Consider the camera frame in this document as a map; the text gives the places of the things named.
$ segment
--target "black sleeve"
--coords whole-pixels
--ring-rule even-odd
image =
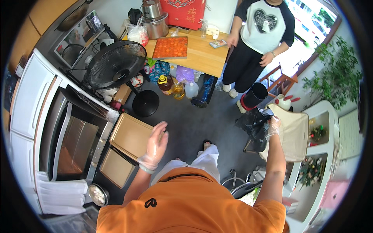
[[[238,6],[235,16],[238,16],[242,19],[242,21],[246,22],[247,20],[247,9],[253,3],[253,0],[243,0],[241,4]]]
[[[295,19],[287,6],[284,9],[280,9],[286,26],[285,32],[280,42],[285,42],[290,47],[294,42]]]

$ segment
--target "white shelf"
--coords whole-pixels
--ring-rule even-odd
[[[283,196],[291,197],[299,201],[296,211],[293,214],[286,215],[290,233],[299,233],[307,229],[308,224],[319,208],[326,184],[330,177],[335,135],[338,135],[336,132],[338,131],[338,114],[328,101],[320,101],[303,112],[307,113],[310,119],[316,118],[315,126],[320,124],[324,125],[328,131],[327,135],[329,137],[327,140],[324,140],[325,143],[307,148],[307,156],[322,156],[323,159],[326,158],[326,165],[320,184],[308,187],[304,186],[302,189],[300,189],[298,185],[293,192],[290,192],[289,189],[291,188],[291,190],[293,190],[295,187],[300,168],[300,163],[294,163],[289,182],[284,187],[283,191]]]

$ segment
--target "foot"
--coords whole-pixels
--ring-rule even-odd
[[[203,151],[205,151],[207,148],[209,148],[211,146],[211,143],[210,142],[205,142],[203,144]]]
[[[236,98],[238,96],[238,92],[236,92],[236,90],[233,88],[230,92],[229,92],[229,95],[232,97],[232,98]]]
[[[247,112],[247,110],[244,109],[244,108],[242,107],[242,105],[241,105],[241,101],[240,101],[240,100],[237,100],[236,104],[237,104],[237,106],[238,106],[238,108],[239,108],[239,111],[240,111],[242,114],[244,114],[244,113]]]
[[[231,90],[231,85],[223,85],[223,91],[229,92]]]

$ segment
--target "wooden table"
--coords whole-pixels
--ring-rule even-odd
[[[201,31],[191,31],[189,34],[178,33],[180,37],[188,37],[188,58],[187,59],[167,59],[165,62],[174,63],[176,65],[188,67],[206,74],[220,77],[225,59],[228,54],[228,47],[222,46],[213,48],[209,43],[215,41],[212,36],[207,35],[206,38],[201,38]],[[228,37],[228,34],[220,33],[217,40]],[[156,40],[149,40],[145,46],[147,57],[153,56]]]

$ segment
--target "hand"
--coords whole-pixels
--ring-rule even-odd
[[[137,161],[144,167],[155,170],[161,161],[168,143],[168,132],[165,132],[159,140],[161,133],[166,130],[167,122],[162,121],[154,126],[148,139],[146,154],[139,157]]]
[[[271,63],[274,58],[275,58],[275,56],[271,52],[268,52],[260,58],[260,59],[262,59],[262,61],[259,62],[259,64],[260,64],[261,67],[265,67],[266,65]]]
[[[232,45],[234,47],[237,47],[237,44],[238,44],[238,33],[231,33],[227,39],[228,48],[231,48]]]
[[[271,117],[271,120],[269,122],[269,128],[267,130],[267,136],[266,136],[267,141],[269,141],[269,137],[272,135],[275,135],[275,134],[280,135],[280,125],[281,125],[281,120],[278,117],[276,116]]]

